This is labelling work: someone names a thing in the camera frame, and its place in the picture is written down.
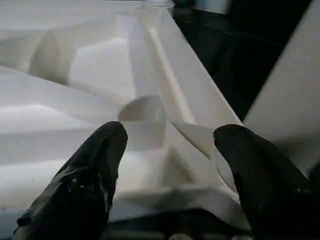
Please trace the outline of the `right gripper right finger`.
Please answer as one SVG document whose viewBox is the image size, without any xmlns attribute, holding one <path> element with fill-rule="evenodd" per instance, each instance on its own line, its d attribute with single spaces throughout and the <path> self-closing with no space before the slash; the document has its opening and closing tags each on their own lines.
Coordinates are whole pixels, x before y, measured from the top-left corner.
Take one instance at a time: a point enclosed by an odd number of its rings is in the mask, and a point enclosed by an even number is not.
<svg viewBox="0 0 320 240">
<path fill-rule="evenodd" d="M 213 142 L 231 170 L 254 239 L 319 239 L 319 183 L 307 179 L 275 144 L 244 126 L 216 128 Z"/>
</svg>

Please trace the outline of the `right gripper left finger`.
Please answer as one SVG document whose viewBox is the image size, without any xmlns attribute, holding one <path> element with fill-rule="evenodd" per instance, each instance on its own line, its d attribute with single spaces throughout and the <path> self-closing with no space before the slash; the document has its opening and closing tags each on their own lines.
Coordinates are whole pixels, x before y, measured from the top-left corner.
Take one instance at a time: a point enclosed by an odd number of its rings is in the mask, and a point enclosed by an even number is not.
<svg viewBox="0 0 320 240">
<path fill-rule="evenodd" d="M 128 133 L 119 121 L 97 128 L 17 219 L 15 240 L 98 240 L 116 192 Z"/>
</svg>

